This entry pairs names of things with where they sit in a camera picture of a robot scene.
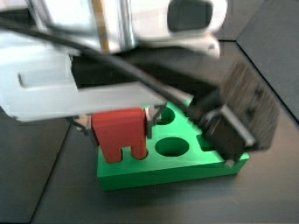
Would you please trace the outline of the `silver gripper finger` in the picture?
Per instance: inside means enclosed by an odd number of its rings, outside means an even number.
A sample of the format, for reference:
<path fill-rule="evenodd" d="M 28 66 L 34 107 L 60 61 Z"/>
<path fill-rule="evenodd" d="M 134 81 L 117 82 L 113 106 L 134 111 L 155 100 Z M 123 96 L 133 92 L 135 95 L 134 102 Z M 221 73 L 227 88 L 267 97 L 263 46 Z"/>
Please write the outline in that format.
<path fill-rule="evenodd" d="M 147 138 L 151 139 L 154 136 L 154 126 L 162 120 L 162 114 L 166 110 L 166 105 L 153 105 L 145 109 L 146 114 L 146 134 Z"/>
<path fill-rule="evenodd" d="M 77 127 L 78 131 L 81 131 L 85 136 L 90 138 L 93 145 L 98 146 L 99 143 L 95 137 L 94 129 L 91 127 L 91 115 L 69 116 L 67 121 Z"/>

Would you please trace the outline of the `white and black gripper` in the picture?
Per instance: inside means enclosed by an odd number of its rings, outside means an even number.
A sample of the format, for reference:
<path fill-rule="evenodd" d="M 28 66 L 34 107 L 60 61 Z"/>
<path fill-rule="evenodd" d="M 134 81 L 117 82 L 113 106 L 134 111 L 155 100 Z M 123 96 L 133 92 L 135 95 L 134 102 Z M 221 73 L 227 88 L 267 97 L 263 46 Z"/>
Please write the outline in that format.
<path fill-rule="evenodd" d="M 19 122 L 165 103 L 126 56 L 219 57 L 229 0 L 0 0 L 0 108 Z"/>

